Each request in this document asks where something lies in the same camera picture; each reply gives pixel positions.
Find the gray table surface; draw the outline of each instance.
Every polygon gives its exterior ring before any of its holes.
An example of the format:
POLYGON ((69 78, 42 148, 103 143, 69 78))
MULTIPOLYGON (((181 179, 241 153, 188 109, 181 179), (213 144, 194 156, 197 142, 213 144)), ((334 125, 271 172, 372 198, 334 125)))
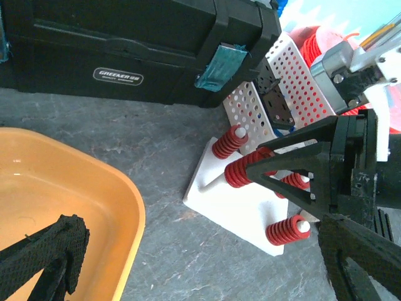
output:
MULTIPOLYGON (((146 227, 122 300, 335 300, 316 229, 272 257, 182 204, 206 142, 229 128, 222 107, 0 89, 0 126, 75 147, 138 186, 146 227)), ((289 215, 298 211, 290 203, 289 215)), ((386 212, 401 245, 401 211, 386 212)), ((378 290, 383 300, 396 300, 378 290)))

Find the white square base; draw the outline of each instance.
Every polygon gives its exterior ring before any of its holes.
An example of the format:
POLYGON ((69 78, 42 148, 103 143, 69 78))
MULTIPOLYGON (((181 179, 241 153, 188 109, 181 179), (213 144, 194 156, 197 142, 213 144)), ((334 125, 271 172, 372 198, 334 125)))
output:
POLYGON ((220 176, 229 163, 242 157, 235 152, 224 160, 216 158, 212 153, 215 141, 213 137, 206 145, 185 193, 184 204, 267 254, 282 255, 284 246, 273 246, 265 230, 269 224, 287 218, 287 199, 278 198, 273 191, 256 183, 242 188, 218 184, 206 193, 199 192, 200 187, 220 176))

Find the toolbox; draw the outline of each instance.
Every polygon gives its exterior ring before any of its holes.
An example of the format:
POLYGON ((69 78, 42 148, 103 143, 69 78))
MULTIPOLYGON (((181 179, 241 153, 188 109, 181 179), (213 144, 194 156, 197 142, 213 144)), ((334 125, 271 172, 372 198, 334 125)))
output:
POLYGON ((22 92, 216 107, 258 76, 281 32, 275 1, 0 5, 10 54, 0 64, 0 86, 22 92))

